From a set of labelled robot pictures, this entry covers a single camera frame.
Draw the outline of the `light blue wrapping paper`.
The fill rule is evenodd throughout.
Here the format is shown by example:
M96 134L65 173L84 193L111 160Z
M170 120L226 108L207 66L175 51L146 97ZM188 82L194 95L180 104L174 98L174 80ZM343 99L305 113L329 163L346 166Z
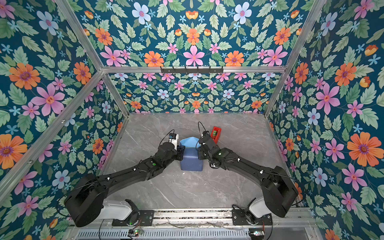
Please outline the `light blue wrapping paper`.
M195 137L182 139L180 146L185 147L183 160L180 162L181 170L201 172L203 170L203 161L199 159L199 152L197 150L200 147L199 139Z

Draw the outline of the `aluminium mounting rail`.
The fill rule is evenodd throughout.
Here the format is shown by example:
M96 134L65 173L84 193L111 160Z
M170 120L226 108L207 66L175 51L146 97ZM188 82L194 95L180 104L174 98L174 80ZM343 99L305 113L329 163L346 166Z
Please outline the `aluminium mounting rail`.
M309 208L292 208L284 218L272 215L271 226L234 226L232 221L233 208L187 208L187 209L153 209L154 220L150 227L113 227L113 220L96 220L82 227L85 229L159 229L159 228L317 228L315 218Z

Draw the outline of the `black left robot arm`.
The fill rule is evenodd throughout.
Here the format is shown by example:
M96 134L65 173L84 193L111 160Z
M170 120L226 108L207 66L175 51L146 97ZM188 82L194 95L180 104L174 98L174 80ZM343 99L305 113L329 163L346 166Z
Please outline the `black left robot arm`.
M107 175L87 174L82 177L64 201L76 227L84 227L107 213L105 199L130 185L160 175L173 161L182 161L186 147L163 143L154 156L137 165Z

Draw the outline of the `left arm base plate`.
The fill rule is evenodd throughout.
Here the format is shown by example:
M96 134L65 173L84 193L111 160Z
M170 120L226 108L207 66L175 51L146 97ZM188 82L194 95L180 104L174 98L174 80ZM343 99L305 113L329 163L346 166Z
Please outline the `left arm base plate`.
M113 220L113 227L150 227L154 220L154 210L133 211L124 220Z

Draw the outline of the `black hook rail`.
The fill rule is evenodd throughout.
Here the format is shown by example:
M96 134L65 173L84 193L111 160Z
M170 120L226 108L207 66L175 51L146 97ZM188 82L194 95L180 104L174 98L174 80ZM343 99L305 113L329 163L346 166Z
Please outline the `black hook rail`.
M222 74L224 68L217 67L160 67L162 74Z

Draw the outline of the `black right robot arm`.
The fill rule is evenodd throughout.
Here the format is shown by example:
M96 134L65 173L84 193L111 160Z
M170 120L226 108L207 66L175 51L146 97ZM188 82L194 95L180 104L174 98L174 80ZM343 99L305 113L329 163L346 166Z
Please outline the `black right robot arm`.
M261 188L263 196L254 198L243 210L249 224L255 225L269 214L280 218L286 216L299 193L293 179L283 168L264 167L244 159L228 148L221 149L207 131L202 133L199 144L203 158L209 161L211 168L235 172Z

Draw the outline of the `red tape dispenser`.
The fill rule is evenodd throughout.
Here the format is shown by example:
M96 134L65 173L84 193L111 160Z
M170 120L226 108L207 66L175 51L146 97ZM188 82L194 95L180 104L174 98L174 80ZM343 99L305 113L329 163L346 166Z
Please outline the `red tape dispenser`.
M217 144L219 142L220 136L222 133L222 129L219 127L213 127L213 130L211 132L211 138L213 141Z

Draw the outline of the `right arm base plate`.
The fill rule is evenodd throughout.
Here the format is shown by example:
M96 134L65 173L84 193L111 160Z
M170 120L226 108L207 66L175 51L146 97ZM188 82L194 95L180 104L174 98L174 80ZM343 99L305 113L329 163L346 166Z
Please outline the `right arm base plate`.
M234 226L271 226L272 215L264 215L261 218L255 217L251 212L240 209L232 209L232 221Z

